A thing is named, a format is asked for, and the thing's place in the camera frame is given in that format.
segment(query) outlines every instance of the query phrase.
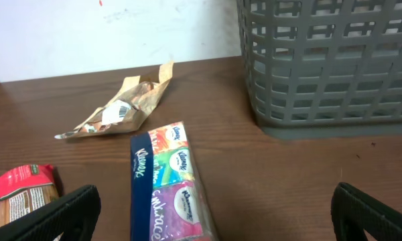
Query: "gray plastic basket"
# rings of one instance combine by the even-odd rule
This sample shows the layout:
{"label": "gray plastic basket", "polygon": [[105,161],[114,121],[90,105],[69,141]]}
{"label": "gray plastic basket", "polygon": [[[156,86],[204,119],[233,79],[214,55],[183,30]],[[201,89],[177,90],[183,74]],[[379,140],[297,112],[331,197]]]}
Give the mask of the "gray plastic basket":
{"label": "gray plastic basket", "polygon": [[237,0],[259,124],[284,139],[402,134],[402,0]]}

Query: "red snack bag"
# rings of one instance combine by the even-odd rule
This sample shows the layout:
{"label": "red snack bag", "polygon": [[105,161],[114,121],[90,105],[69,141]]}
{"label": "red snack bag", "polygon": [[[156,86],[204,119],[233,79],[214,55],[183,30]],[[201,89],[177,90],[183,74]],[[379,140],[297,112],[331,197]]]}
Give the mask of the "red snack bag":
{"label": "red snack bag", "polygon": [[0,177],[0,227],[58,199],[51,165],[23,165]]}

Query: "brown table surface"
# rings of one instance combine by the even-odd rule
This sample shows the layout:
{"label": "brown table surface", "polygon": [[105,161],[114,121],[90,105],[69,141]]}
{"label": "brown table surface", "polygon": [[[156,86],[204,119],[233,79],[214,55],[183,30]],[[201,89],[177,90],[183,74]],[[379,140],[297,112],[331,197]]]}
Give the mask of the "brown table surface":
{"label": "brown table surface", "polygon": [[[0,175],[51,163],[66,193],[96,185],[102,210],[93,240],[129,240],[132,134],[54,135],[104,105],[124,77],[151,69],[0,85]],[[402,212],[402,136],[281,141],[253,120],[240,58],[176,64],[174,76],[140,131],[185,122],[221,240],[334,240],[330,200],[339,181]]]}

